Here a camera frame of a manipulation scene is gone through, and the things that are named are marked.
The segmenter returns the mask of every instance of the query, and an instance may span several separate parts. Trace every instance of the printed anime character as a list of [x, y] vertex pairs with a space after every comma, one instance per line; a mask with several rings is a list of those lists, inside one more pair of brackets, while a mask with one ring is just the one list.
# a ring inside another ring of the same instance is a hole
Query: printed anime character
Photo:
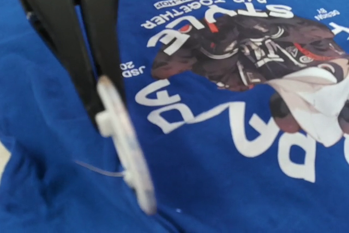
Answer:
[[[281, 130], [304, 129], [327, 146], [349, 133], [349, 56], [328, 27], [299, 17], [240, 15], [202, 23], [204, 29], [180, 29], [190, 38], [172, 56], [163, 52], [167, 46], [160, 50], [153, 77], [165, 79], [189, 70], [231, 91], [267, 83], [277, 91], [270, 110]], [[336, 94], [335, 101], [326, 97], [330, 93]]]

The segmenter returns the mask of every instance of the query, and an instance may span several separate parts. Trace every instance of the black metal bracket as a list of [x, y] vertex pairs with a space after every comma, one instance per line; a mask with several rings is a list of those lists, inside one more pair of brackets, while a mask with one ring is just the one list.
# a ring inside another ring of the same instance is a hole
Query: black metal bracket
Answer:
[[108, 76], [125, 102], [116, 33], [118, 0], [20, 1], [33, 28], [69, 72], [93, 123], [95, 115], [104, 109], [96, 91], [96, 77]]

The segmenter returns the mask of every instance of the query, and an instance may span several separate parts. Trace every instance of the white thread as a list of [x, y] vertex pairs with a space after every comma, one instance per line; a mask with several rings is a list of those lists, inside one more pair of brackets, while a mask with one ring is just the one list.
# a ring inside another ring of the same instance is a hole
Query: white thread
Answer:
[[99, 173], [101, 175], [108, 176], [108, 177], [123, 177], [125, 175], [125, 171], [122, 171], [122, 172], [105, 171], [103, 169], [96, 168], [93, 165], [87, 164], [87, 163], [79, 161], [79, 160], [76, 160], [75, 163], [80, 165], [80, 166], [83, 166], [86, 169], [90, 169], [96, 173]]

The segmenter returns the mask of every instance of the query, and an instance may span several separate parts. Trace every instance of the white plastic piece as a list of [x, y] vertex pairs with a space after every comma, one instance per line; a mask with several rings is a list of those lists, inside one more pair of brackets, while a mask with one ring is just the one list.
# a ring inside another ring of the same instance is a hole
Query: white plastic piece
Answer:
[[105, 111], [95, 117], [100, 133], [112, 137], [125, 169], [124, 180], [135, 190], [140, 208], [148, 215], [154, 214], [157, 202], [153, 182], [128, 112], [108, 77], [99, 79], [97, 91], [105, 107]]

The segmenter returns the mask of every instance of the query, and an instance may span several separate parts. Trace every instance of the blue t-shirt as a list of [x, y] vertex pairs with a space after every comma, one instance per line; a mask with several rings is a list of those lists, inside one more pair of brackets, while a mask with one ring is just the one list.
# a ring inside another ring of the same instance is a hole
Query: blue t-shirt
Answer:
[[158, 212], [68, 73], [0, 0], [0, 232], [348, 232], [346, 0], [120, 0], [128, 109]]

